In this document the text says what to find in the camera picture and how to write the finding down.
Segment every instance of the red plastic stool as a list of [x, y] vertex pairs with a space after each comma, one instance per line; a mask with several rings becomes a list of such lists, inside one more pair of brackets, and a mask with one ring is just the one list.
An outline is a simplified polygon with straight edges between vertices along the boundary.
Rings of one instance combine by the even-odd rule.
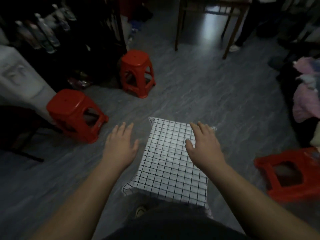
[[[137, 86], [127, 83], [127, 76], [132, 73], [136, 79]], [[145, 73], [149, 74], [152, 78], [146, 84]], [[121, 83], [124, 91], [132, 91], [137, 94], [141, 99], [148, 96], [148, 92], [152, 86], [156, 85], [155, 76], [149, 56], [147, 53], [140, 50], [130, 50], [121, 59]]]
[[[254, 160], [256, 168], [263, 169], [271, 183], [268, 194], [275, 201], [284, 203], [298, 200], [318, 199], [320, 197], [319, 153], [311, 148], [297, 151], [288, 150], [277, 155], [261, 157]], [[302, 174], [302, 183], [281, 186], [273, 166], [285, 162], [293, 163]]]
[[[83, 118], [90, 108], [98, 112], [98, 120], [92, 127]], [[58, 92], [47, 104], [47, 110], [64, 134], [87, 143], [94, 143], [98, 139], [102, 124], [109, 120], [83, 92], [71, 89]]]

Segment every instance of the floor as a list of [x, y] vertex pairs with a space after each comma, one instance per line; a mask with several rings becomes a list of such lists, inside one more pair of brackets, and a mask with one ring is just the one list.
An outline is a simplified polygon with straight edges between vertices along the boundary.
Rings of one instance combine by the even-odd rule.
[[[149, 116], [216, 126], [227, 162], [263, 191], [265, 183], [254, 168], [254, 158], [298, 147], [275, 80], [277, 72], [267, 65], [270, 56], [286, 54], [274, 39], [253, 35], [240, 52], [222, 60], [235, 20], [231, 20], [221, 43], [226, 17], [188, 13], [179, 50], [175, 52], [178, 0], [152, 0], [147, 5], [154, 16], [135, 35], [131, 47], [150, 55], [157, 85], [145, 99], [119, 89], [98, 86], [86, 89], [86, 94], [110, 117], [94, 144], [84, 145], [41, 130], [26, 152], [44, 158], [44, 163], [2, 153], [0, 235], [3, 238], [30, 236], [86, 178], [102, 156], [108, 133], [122, 121], [134, 122], [133, 138], [140, 139], [140, 149], [134, 163], [116, 183], [94, 239], [121, 227], [135, 207], [149, 201], [143, 195], [124, 197], [121, 193], [121, 187], [138, 168], [151, 129]], [[211, 183], [208, 201], [215, 220], [242, 231]], [[287, 207], [320, 229], [319, 204]]]

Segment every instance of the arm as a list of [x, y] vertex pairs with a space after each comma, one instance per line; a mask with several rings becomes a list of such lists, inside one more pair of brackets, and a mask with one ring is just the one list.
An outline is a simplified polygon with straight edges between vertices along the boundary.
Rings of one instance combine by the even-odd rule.
[[102, 160], [86, 181], [31, 238], [32, 240], [89, 240], [94, 234], [109, 194], [121, 173], [131, 164], [139, 141], [130, 145], [132, 127], [117, 125], [106, 140]]
[[218, 188], [247, 235], [263, 240], [320, 239], [320, 234], [308, 224], [265, 196], [227, 165], [213, 129], [200, 122], [198, 126], [190, 125], [195, 136], [195, 148], [186, 140], [190, 159]]

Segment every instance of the pants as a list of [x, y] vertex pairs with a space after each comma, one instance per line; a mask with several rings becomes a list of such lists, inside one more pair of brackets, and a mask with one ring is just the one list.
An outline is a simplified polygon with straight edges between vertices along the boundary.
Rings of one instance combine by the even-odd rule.
[[244, 20], [241, 34], [235, 45], [242, 46], [254, 29], [263, 21], [266, 16], [279, 12], [284, 0], [276, 2], [261, 3], [258, 0], [252, 0], [246, 19]]

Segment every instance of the plastic bottle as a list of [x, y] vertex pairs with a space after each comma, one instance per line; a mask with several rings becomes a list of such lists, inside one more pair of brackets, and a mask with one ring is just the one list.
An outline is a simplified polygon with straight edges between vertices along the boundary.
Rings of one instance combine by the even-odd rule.
[[30, 23], [29, 26], [32, 29], [34, 36], [37, 38], [41, 46], [45, 48], [46, 52], [48, 52], [49, 54], [56, 52], [50, 44], [50, 42], [47, 40], [46, 36], [41, 32], [37, 25]]
[[48, 40], [51, 42], [51, 44], [54, 47], [59, 47], [60, 42], [55, 36], [52, 29], [45, 23], [44, 19], [41, 17], [39, 13], [35, 13], [34, 15], [38, 18], [38, 25], [40, 26], [42, 31], [45, 33], [45, 35], [48, 37]]
[[76, 16], [74, 15], [74, 13], [70, 10], [70, 8], [64, 3], [61, 3], [62, 5], [62, 11], [64, 13], [64, 16], [69, 19], [70, 21], [77, 21]]
[[56, 10], [56, 15], [60, 21], [60, 25], [62, 26], [64, 31], [69, 31], [70, 30], [70, 26], [68, 24], [68, 22], [66, 21], [65, 16], [63, 15], [63, 13], [60, 11], [60, 9], [58, 8], [58, 6], [56, 4], [52, 4], [52, 6], [54, 7], [54, 9]]
[[27, 41], [35, 50], [41, 49], [41, 45], [38, 40], [36, 40], [33, 34], [23, 25], [23, 23], [17, 20], [16, 24], [18, 25], [18, 32], [23, 36], [25, 41]]

